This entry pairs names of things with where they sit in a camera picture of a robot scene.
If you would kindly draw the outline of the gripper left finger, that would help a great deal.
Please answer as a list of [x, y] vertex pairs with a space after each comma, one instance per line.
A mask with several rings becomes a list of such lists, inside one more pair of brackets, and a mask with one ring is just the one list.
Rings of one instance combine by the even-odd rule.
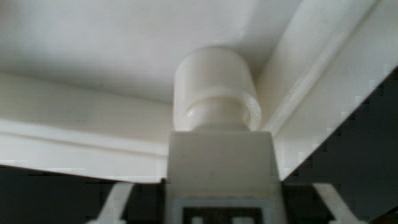
[[125, 224], [125, 221], [122, 220], [122, 212], [133, 186], [133, 183], [117, 182], [113, 184], [97, 218], [90, 220], [86, 224]]

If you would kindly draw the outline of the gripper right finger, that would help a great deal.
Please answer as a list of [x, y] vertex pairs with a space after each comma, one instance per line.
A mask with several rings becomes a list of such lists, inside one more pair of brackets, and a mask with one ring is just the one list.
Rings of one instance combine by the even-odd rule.
[[328, 224], [367, 224], [353, 215], [333, 186], [328, 183], [314, 183], [312, 187], [333, 216]]

